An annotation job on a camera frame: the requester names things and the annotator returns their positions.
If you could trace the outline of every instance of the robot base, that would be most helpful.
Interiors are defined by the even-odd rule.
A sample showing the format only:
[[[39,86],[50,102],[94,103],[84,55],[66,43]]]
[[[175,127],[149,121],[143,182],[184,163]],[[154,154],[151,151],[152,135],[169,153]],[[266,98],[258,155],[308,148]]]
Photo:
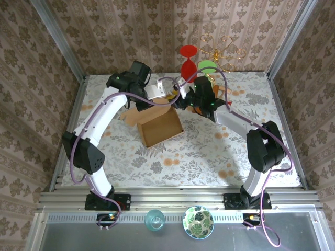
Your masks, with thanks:
[[[261,197],[245,197],[242,193],[225,193],[224,205],[226,210],[260,209]],[[263,209],[272,209],[270,195],[264,192]]]
[[[111,193],[106,197],[115,200],[120,205],[122,211],[130,210],[131,195]],[[114,203],[104,200],[91,192],[89,195],[86,196],[85,210],[118,211],[118,208]]]

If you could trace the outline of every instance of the box flap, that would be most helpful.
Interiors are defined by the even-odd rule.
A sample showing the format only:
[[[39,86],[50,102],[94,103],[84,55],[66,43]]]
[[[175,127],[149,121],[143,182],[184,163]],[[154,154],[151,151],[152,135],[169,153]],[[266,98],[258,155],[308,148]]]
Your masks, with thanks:
[[[156,98],[153,100],[155,103],[167,104],[169,101],[166,98]],[[143,111],[138,111],[136,107],[129,109],[121,114],[120,119],[123,120],[127,125],[134,126],[137,123],[146,123],[164,113],[170,109],[171,106],[153,106]]]

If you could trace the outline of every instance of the gold wire rack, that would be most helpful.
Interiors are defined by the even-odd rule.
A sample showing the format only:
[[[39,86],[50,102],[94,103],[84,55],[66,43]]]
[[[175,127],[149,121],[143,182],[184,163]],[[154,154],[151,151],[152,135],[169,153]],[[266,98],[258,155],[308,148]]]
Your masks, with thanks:
[[[231,40],[230,43],[221,51],[219,51],[217,48],[216,48],[216,45],[215,45],[215,41],[214,41],[214,37],[210,34],[203,34],[201,37],[200,37],[201,41],[203,42],[207,42],[209,43],[209,41],[211,40],[212,43],[213,43],[213,49],[211,51],[204,51],[198,47],[196,47],[199,51],[202,51],[206,54],[209,54],[209,57],[210,59],[213,60],[213,62],[216,62],[217,65],[224,71],[224,72],[234,72],[236,70],[236,66],[234,64],[231,64],[228,62],[227,64],[227,68],[224,69],[219,60],[220,59],[243,59],[245,58],[245,56],[247,56],[247,53],[244,49],[237,49],[235,51],[236,54],[238,54],[239,56],[224,56],[224,52],[226,49],[228,49],[229,46],[231,46],[231,44],[233,43],[233,38],[232,36],[228,36],[228,35],[224,35],[220,38],[220,40],[222,42],[227,42],[229,39]]]

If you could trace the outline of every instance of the aluminum frame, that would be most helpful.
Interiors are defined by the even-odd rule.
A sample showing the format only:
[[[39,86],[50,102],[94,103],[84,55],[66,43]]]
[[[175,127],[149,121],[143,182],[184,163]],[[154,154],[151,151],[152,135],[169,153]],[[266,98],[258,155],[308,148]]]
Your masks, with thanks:
[[[314,7],[318,3],[317,0],[305,0],[294,19],[293,23],[287,35],[284,38],[283,43],[281,44],[269,70],[268,74],[271,78],[274,78],[275,75],[278,73],[280,67],[282,66],[285,58],[287,57],[289,51],[291,50],[294,42],[297,40],[301,30],[303,29],[307,19],[309,18],[310,14],[314,10]]]
[[[42,19],[42,22],[45,24],[46,28],[50,32],[57,47],[61,51],[78,82],[82,83],[85,78],[84,71],[80,63],[78,62],[77,57],[72,51],[69,43],[67,42],[65,35],[59,27],[59,24],[48,5],[48,1],[31,0],[31,2],[36,9],[38,15]]]
[[[297,150],[296,150],[294,142],[293,142],[291,132],[289,131],[289,127],[288,127],[288,123],[287,123],[287,120],[286,120],[286,117],[285,117],[283,106],[282,106],[281,101],[279,99],[279,95],[278,95],[277,89],[275,87],[273,78],[271,78],[270,76],[268,76],[268,83],[269,83],[269,86],[270,86],[270,89],[271,89],[271,92],[272,92],[274,102],[275,102],[276,107],[277,107],[279,118],[280,118],[281,123],[283,125],[283,130],[284,130],[284,133],[285,133],[285,136],[286,136],[288,148],[291,152],[291,155],[292,155],[292,158],[293,158],[293,161],[294,161],[294,165],[295,165],[295,169],[296,169],[296,171],[298,173],[298,177],[300,179],[300,183],[305,190],[309,190],[307,180],[306,180],[306,176],[304,174],[302,165],[300,163],[298,153],[297,153]]]
[[[25,251],[39,251],[48,221],[48,213],[35,213],[27,238]]]
[[[89,187],[63,187],[52,193],[43,192],[37,212],[85,211],[86,195],[89,192]],[[132,195],[130,211],[133,212],[148,212],[151,209],[159,209],[163,212],[185,212],[186,209],[197,203],[201,203],[209,210],[220,211],[225,209],[223,194],[239,192],[240,187],[223,186],[115,188],[115,193]],[[299,203],[313,204],[317,210],[322,209],[316,191],[304,191],[302,188],[268,188],[267,192],[274,209],[280,209],[282,205]],[[243,212],[257,212],[257,210],[243,210]]]
[[[79,118],[79,113],[80,113],[80,109],[86,94],[86,89],[87,89],[87,85],[88,85],[88,81],[90,80],[90,76],[87,76],[85,78],[85,80],[83,80],[83,83],[79,86],[78,89],[78,93],[77,96],[75,98],[74,104],[73,104],[73,109],[70,115],[70,119],[69,119],[69,124],[67,127],[67,130],[72,132],[76,126],[77,126],[77,121]],[[64,146],[62,145],[61,147],[61,151],[59,153],[58,159],[57,159],[57,163],[55,166],[55,170],[51,179],[51,183],[50,183],[50,187],[49,187],[49,192],[53,192],[55,186],[56,186],[56,182],[59,178],[59,175],[62,175],[64,172],[64,169],[66,167],[66,163],[68,161],[68,158],[66,156],[66,152],[64,149]]]

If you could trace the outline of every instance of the floral tablecloth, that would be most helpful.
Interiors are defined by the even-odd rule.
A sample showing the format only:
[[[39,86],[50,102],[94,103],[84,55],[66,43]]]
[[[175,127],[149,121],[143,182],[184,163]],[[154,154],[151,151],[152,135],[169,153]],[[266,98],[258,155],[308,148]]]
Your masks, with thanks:
[[[152,74],[149,84],[163,76],[179,74]],[[216,83],[223,85],[219,74],[213,74]],[[284,132],[273,96],[263,72],[227,74],[228,95],[232,106],[258,121],[274,121],[283,136]],[[88,116],[101,97],[109,75],[89,76],[86,95],[78,125]],[[171,81],[163,81],[166,90],[172,89]],[[185,132],[156,147],[147,149],[137,126],[130,127],[120,120],[122,108],[111,121],[98,148],[106,155],[104,170],[115,187],[155,186],[240,186],[251,168],[246,142],[225,126],[214,124],[189,110],[177,110]],[[289,166],[285,158],[280,168]],[[77,168],[76,177],[82,176]],[[69,162],[63,186],[73,186]],[[295,170],[287,174],[274,174],[270,187],[296,187],[299,179]]]

